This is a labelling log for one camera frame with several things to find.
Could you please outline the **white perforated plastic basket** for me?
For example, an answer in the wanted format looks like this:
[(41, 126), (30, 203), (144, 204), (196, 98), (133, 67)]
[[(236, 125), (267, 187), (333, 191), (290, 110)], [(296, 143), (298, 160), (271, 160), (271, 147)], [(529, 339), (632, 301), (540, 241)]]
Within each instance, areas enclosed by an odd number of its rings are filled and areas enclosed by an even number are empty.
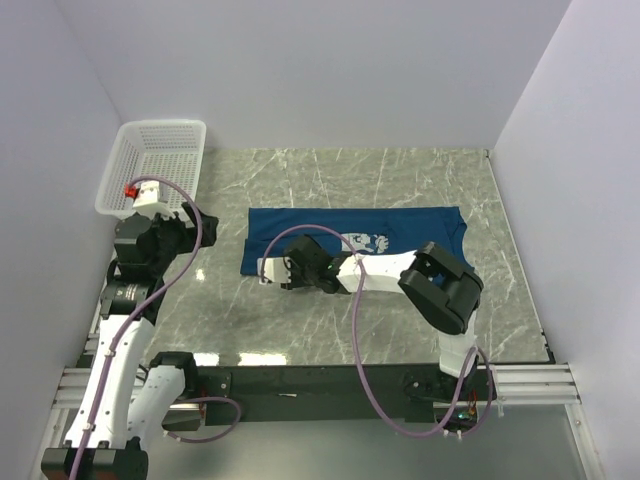
[(123, 124), (114, 140), (94, 202), (97, 213), (124, 219), (133, 214), (124, 186), (154, 175), (196, 197), (206, 141), (200, 120), (141, 120)]

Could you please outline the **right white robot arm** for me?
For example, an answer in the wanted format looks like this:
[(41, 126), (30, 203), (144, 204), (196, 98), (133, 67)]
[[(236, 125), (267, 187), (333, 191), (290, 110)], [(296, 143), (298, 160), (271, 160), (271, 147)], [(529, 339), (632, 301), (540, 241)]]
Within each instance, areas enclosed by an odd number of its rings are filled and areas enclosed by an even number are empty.
[(309, 235), (284, 250), (289, 270), (284, 287), (315, 287), (327, 294), (364, 292), (403, 294), (438, 332), (439, 387), (460, 399), (474, 386), (475, 318), (484, 283), (473, 267), (444, 247), (429, 242), (400, 254), (331, 255)]

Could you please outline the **blue printed t-shirt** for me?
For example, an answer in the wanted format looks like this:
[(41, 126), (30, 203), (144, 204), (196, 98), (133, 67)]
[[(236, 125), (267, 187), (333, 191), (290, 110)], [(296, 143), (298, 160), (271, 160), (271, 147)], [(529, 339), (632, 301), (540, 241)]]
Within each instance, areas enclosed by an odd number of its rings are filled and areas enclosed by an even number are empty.
[(320, 230), (305, 229), (331, 255), (354, 247), (368, 255), (401, 254), (434, 242), (463, 264), (463, 241), (467, 225), (454, 207), (416, 208), (251, 208), (240, 273), (258, 274), (258, 260), (282, 231), (313, 224), (328, 227), (339, 238)]

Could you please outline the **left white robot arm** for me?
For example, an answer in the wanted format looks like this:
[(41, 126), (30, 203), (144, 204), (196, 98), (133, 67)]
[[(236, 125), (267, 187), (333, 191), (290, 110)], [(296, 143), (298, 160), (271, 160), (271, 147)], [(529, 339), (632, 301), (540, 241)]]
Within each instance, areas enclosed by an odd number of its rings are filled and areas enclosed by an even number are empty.
[(59, 447), (47, 448), (48, 479), (144, 479), (148, 448), (170, 405), (193, 399), (200, 378), (192, 354), (160, 354), (141, 392), (136, 373), (172, 282), (164, 274), (179, 255), (195, 257), (217, 240), (219, 220), (188, 203), (186, 218), (136, 213), (115, 227), (115, 257), (100, 295), (99, 337), (86, 390)]

